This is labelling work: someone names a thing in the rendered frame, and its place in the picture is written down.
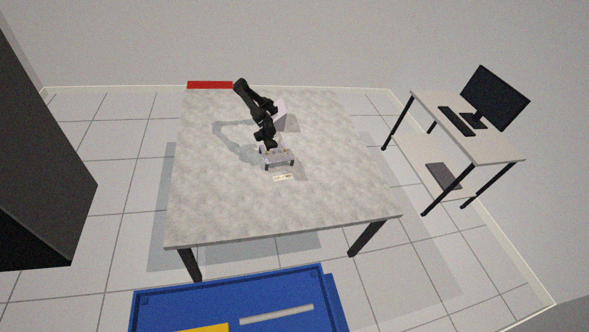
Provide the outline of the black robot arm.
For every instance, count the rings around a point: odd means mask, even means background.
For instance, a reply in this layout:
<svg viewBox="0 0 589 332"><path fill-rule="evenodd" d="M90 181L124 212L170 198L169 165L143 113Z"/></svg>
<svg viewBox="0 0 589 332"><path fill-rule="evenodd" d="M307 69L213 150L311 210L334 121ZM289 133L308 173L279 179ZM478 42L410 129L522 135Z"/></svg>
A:
<svg viewBox="0 0 589 332"><path fill-rule="evenodd" d="M253 133L256 141L262 141L263 138L267 139L266 135L272 137L276 134L276 130L273 124L271 116L278 112L277 106L274 106L274 102L270 98L260 97L255 91L253 91L247 81L244 78L240 78L233 84L233 91L236 92L242 100L248 105L252 119L256 124L263 130ZM256 101L259 106L254 102ZM267 113L270 113L270 115ZM262 122L260 122L263 120ZM259 123L260 122L260 123Z"/></svg>

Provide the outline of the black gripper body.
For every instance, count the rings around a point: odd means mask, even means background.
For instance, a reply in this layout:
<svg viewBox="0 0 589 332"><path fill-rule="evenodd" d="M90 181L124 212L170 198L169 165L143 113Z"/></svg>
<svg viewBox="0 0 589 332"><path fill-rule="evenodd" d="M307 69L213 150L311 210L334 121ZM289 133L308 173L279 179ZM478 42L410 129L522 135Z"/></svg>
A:
<svg viewBox="0 0 589 332"><path fill-rule="evenodd" d="M260 130L263 130L263 132L265 132L265 130L264 130L263 127L261 129L259 129L259 131ZM266 143L265 143L266 148L267 149L277 148L277 142L275 140L273 140L274 136L269 137L269 136L266 135L266 137L267 137Z"/></svg>

